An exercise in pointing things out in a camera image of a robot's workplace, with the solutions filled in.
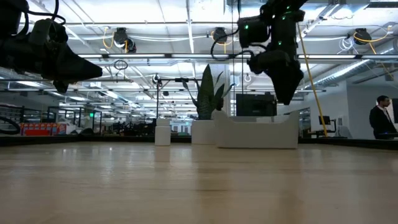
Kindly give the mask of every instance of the white shirt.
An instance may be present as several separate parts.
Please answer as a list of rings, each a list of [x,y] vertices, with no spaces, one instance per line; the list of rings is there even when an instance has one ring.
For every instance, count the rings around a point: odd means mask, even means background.
[[[387,119],[391,122],[390,116],[387,114],[387,109],[383,108],[381,106],[377,106],[380,110],[382,110],[384,112],[384,115],[387,117]]]

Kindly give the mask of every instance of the snake plant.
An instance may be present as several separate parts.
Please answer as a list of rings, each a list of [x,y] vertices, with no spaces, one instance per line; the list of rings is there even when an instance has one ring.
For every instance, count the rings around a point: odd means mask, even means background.
[[[215,93],[214,86],[217,86],[217,83],[220,80],[222,74],[223,72],[221,72],[217,76],[217,80],[214,85],[213,75],[211,74],[210,66],[209,65],[206,66],[201,79],[201,85],[199,85],[198,80],[194,79],[198,88],[197,100],[194,99],[194,97],[192,96],[186,81],[182,80],[182,85],[184,86],[185,89],[188,90],[193,104],[197,107],[199,120],[210,120],[211,113],[216,109],[217,105],[229,93],[229,91],[231,91],[232,86],[235,85],[235,84],[230,85],[227,91],[224,93],[225,84],[222,84]]]

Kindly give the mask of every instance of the yellow pole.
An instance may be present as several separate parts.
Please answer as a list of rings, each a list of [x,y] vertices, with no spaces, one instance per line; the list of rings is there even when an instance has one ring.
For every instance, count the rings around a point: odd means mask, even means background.
[[[299,25],[298,23],[297,23],[297,27],[298,27],[298,33],[300,34],[301,46],[303,47],[303,54],[304,54],[304,58],[305,58],[305,64],[306,64],[306,66],[307,66],[308,76],[310,77],[310,81],[311,81],[311,86],[312,86],[313,94],[314,94],[314,96],[315,96],[315,101],[317,101],[318,110],[319,110],[319,115],[321,116],[321,121],[322,121],[322,126],[323,126],[323,132],[325,133],[325,137],[328,137],[328,131],[326,130],[325,120],[323,119],[323,115],[322,115],[321,104],[319,103],[317,91],[316,91],[316,89],[315,89],[315,85],[313,84],[312,75],[311,75],[311,71],[310,71],[310,66],[309,66],[309,64],[308,64],[307,54],[305,53],[305,47],[304,47],[303,36],[301,35],[301,29],[300,29],[300,25]]]

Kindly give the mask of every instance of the black monitor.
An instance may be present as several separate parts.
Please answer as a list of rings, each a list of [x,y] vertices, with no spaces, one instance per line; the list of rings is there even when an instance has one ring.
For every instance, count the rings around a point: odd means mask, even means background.
[[[322,124],[321,116],[318,116],[319,118],[319,124]],[[329,116],[323,116],[323,121],[325,122],[325,125],[330,125],[330,117]]]
[[[276,116],[277,101],[271,94],[236,94],[236,116]]]

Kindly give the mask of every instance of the man in dark suit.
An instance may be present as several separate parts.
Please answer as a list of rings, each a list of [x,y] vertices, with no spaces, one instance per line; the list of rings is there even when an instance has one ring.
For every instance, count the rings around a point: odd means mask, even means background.
[[[390,105],[388,96],[379,96],[377,98],[377,106],[375,106],[369,115],[369,121],[373,128],[373,135],[376,139],[390,139],[380,134],[396,133],[397,130],[391,121],[387,107]]]

